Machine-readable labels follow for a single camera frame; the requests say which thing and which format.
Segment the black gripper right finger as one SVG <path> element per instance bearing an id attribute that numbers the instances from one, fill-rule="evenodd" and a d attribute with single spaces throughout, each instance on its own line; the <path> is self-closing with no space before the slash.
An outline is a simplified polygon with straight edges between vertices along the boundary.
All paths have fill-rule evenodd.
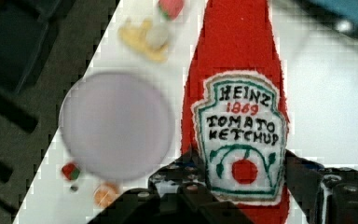
<path id="1" fill-rule="evenodd" d="M 309 224 L 358 224 L 358 171 L 285 152 L 285 181 Z"/>

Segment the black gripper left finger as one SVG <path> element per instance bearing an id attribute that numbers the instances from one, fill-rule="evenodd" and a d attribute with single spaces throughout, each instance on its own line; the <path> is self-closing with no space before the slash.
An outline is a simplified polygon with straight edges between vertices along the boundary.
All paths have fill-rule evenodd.
<path id="1" fill-rule="evenodd" d="M 129 189 L 88 224 L 252 224 L 237 206 L 206 186 L 204 162 L 191 149 Z"/>

